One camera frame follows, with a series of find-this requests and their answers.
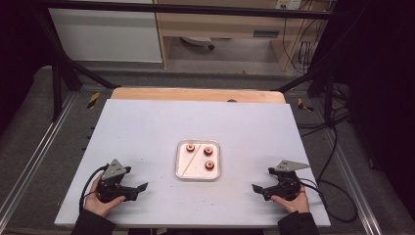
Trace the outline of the black curtain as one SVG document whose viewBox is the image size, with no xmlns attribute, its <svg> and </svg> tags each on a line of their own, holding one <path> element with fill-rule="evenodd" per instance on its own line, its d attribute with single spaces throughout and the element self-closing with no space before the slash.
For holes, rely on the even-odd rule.
<svg viewBox="0 0 415 235">
<path fill-rule="evenodd" d="M 0 0 L 0 134 L 20 108 L 34 74 L 51 64 L 30 0 Z"/>
<path fill-rule="evenodd" d="M 369 153 L 415 219 L 415 0 L 369 0 L 337 76 Z"/>
</svg>

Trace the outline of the office chair base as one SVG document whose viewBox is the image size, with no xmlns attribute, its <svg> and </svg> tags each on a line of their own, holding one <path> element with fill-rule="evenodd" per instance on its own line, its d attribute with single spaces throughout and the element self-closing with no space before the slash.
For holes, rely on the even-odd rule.
<svg viewBox="0 0 415 235">
<path fill-rule="evenodd" d="M 182 40 L 193 45 L 208 47 L 209 50 L 214 49 L 214 45 L 209 37 L 182 37 Z"/>
</svg>

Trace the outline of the black metal frame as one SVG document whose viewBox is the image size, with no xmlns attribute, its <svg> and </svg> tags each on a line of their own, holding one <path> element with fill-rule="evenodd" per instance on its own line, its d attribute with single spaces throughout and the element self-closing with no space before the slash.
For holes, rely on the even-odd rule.
<svg viewBox="0 0 415 235">
<path fill-rule="evenodd" d="M 52 23 L 48 23 L 46 15 L 48 9 L 71 9 L 71 10 L 90 10 L 90 11 L 112 11 L 112 12 L 141 12 L 141 13 L 163 13 L 163 14 L 193 14 L 193 15 L 218 15 L 218 16 L 238 16 L 238 17 L 263 17 L 263 18 L 282 18 L 282 19 L 313 19 L 331 20 L 339 14 L 329 12 L 312 12 L 299 10 L 265 10 L 259 8 L 237 8 L 237 7 L 218 7 L 218 6 L 194 6 L 177 4 L 145 4 L 145 3 L 125 3 L 125 2 L 98 2 L 98 1 L 75 1 L 75 0 L 34 0 L 30 10 L 34 14 L 37 22 L 48 38 L 49 45 L 52 47 L 54 62 L 53 69 L 53 88 L 54 88 L 54 118 L 57 118 L 62 111 L 60 78 L 64 80 L 68 88 L 72 91 L 80 90 L 82 83 L 76 71 L 83 73 L 90 79 L 103 85 L 106 88 L 117 88 L 116 84 L 106 81 L 104 78 L 81 66 L 69 57 L 61 44 L 58 33 Z"/>
</svg>

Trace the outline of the light wooden desk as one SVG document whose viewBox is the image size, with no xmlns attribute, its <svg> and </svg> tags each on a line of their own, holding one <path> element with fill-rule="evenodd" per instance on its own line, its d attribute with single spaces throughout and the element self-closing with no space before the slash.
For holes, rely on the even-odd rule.
<svg viewBox="0 0 415 235">
<path fill-rule="evenodd" d="M 153 0 L 156 4 L 276 9 L 277 0 Z M 330 12 L 333 0 L 301 0 L 300 11 Z M 271 42 L 281 71 L 287 71 L 299 44 L 317 37 L 314 20 L 157 13 L 162 39 L 210 37 L 265 39 Z"/>
</svg>

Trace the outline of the person's left hand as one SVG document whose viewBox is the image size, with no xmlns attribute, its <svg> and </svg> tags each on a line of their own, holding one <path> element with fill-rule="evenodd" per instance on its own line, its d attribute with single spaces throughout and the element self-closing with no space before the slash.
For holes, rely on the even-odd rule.
<svg viewBox="0 0 415 235">
<path fill-rule="evenodd" d="M 87 211 L 93 212 L 101 217 L 106 217 L 112 209 L 117 207 L 125 200 L 125 197 L 119 196 L 108 203 L 101 202 L 96 194 L 96 189 L 98 187 L 101 177 L 102 175 L 99 174 L 93 181 L 92 186 L 90 188 L 90 192 L 85 197 L 84 208 Z"/>
</svg>

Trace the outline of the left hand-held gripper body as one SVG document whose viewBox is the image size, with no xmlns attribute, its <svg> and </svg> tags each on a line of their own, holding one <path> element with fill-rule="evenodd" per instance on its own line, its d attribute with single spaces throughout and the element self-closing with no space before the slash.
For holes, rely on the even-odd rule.
<svg viewBox="0 0 415 235">
<path fill-rule="evenodd" d="M 96 189 L 98 199 L 103 203 L 108 203 L 119 196 L 124 196 L 125 201 L 135 201 L 139 194 L 137 187 L 121 185 L 121 181 L 126 174 L 125 166 L 114 159 L 104 170 L 100 179 Z"/>
</svg>

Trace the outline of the square metal tray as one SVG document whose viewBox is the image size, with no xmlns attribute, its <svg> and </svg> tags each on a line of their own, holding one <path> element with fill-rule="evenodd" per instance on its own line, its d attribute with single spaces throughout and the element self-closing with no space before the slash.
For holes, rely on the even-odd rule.
<svg viewBox="0 0 415 235">
<path fill-rule="evenodd" d="M 195 151 L 199 149 L 198 155 L 193 160 L 191 166 L 186 171 L 184 177 L 180 177 L 180 174 L 188 161 L 192 158 L 193 153 L 189 153 L 186 150 L 188 144 L 195 146 Z M 213 153 L 211 156 L 204 154 L 205 147 L 212 147 Z M 205 163 L 207 161 L 214 162 L 214 168 L 207 170 Z M 211 181 L 215 180 L 220 175 L 220 147 L 214 140 L 183 140 L 177 146 L 176 152 L 176 164 L 175 174 L 178 178 L 184 180 L 196 180 L 196 181 Z"/>
</svg>

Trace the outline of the thin bamboo skewer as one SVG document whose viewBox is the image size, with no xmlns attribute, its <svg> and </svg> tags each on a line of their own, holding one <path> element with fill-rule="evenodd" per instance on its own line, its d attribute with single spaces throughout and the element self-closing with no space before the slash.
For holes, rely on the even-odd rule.
<svg viewBox="0 0 415 235">
<path fill-rule="evenodd" d="M 186 171 L 189 169 L 189 167 L 191 166 L 193 160 L 195 159 L 195 157 L 198 155 L 199 149 L 196 150 L 193 155 L 192 158 L 188 161 L 188 163 L 186 164 L 186 166 L 184 167 L 184 169 L 182 170 L 180 177 L 184 177 Z"/>
</svg>

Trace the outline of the white power strip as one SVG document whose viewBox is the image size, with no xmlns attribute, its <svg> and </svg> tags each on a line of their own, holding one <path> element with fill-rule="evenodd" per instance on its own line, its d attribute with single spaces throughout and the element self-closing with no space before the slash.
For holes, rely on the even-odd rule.
<svg viewBox="0 0 415 235">
<path fill-rule="evenodd" d="M 277 0 L 276 9 L 297 10 L 300 7 L 301 0 Z"/>
</svg>

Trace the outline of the white cabinet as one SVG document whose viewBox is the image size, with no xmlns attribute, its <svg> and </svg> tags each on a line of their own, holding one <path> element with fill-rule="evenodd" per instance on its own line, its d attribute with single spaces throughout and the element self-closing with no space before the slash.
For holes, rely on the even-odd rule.
<svg viewBox="0 0 415 235">
<path fill-rule="evenodd" d="M 160 63 L 153 13 L 50 9 L 65 52 L 76 61 Z"/>
</svg>

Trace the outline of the white board sheet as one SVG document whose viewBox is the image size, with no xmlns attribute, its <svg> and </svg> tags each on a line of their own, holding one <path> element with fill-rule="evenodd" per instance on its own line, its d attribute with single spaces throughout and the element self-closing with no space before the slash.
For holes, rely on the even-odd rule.
<svg viewBox="0 0 415 235">
<path fill-rule="evenodd" d="M 218 143 L 216 179 L 189 181 L 176 176 L 176 151 L 182 140 Z M 74 225 L 86 180 L 112 160 L 131 168 L 123 184 L 147 186 L 136 201 L 109 213 L 112 222 L 126 228 L 271 228 L 286 212 L 253 187 L 276 184 L 268 170 L 283 160 L 308 162 L 287 104 L 110 99 L 56 224 Z"/>
</svg>

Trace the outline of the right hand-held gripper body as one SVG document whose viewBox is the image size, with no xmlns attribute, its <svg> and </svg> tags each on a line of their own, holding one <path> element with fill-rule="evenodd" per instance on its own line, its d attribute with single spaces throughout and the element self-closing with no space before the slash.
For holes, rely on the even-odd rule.
<svg viewBox="0 0 415 235">
<path fill-rule="evenodd" d="M 283 160 L 274 168 L 277 173 L 271 175 L 277 177 L 278 183 L 275 186 L 262 188 L 261 195 L 265 201 L 269 201 L 273 195 L 292 201 L 300 191 L 300 179 L 297 177 L 296 171 L 309 168 L 309 165 Z"/>
</svg>

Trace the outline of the aluminium floor rail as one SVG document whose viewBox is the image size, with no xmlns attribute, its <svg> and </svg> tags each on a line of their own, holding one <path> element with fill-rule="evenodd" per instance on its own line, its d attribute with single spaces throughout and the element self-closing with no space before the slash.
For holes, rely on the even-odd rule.
<svg viewBox="0 0 415 235">
<path fill-rule="evenodd" d="M 376 219 L 376 216 L 373 214 L 369 206 L 366 196 L 364 195 L 363 190 L 357 181 L 357 177 L 353 173 L 349 163 L 346 160 L 346 155 L 344 154 L 344 151 L 337 140 L 335 130 L 326 129 L 325 132 L 327 138 L 334 146 L 334 157 L 338 164 L 339 171 L 345 182 L 347 191 L 356 204 L 358 215 L 366 231 L 366 234 L 382 235 L 382 229 L 378 223 L 378 220 Z"/>
<path fill-rule="evenodd" d="M 30 157 L 12 191 L 9 193 L 5 202 L 0 207 L 0 220 L 5 220 L 7 217 L 10 217 L 14 213 L 14 210 L 19 204 L 24 191 L 27 188 L 27 185 L 30 183 L 31 178 L 43 161 L 43 158 L 53 143 L 55 136 L 64 123 L 76 96 L 77 92 L 70 92 L 64 101 L 62 112 L 58 115 L 57 119 L 52 121 L 49 125 L 46 133 L 43 135 L 40 143 L 37 145 L 34 153 Z"/>
</svg>

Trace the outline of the wooden table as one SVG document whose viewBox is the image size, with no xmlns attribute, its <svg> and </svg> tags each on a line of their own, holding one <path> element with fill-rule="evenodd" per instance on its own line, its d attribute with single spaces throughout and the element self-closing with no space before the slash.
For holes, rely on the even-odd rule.
<svg viewBox="0 0 415 235">
<path fill-rule="evenodd" d="M 166 100 L 285 104 L 281 92 L 232 89 L 119 87 L 111 96 L 119 100 Z"/>
</svg>

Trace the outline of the person's right hand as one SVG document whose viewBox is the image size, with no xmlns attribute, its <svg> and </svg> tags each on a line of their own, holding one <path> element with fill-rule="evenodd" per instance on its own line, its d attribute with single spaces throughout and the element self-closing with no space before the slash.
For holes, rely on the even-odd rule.
<svg viewBox="0 0 415 235">
<path fill-rule="evenodd" d="M 308 198 L 305 192 L 305 187 L 301 186 L 298 196 L 292 201 L 287 201 L 277 195 L 271 197 L 271 201 L 282 206 L 288 213 L 298 212 L 306 213 L 310 212 Z"/>
</svg>

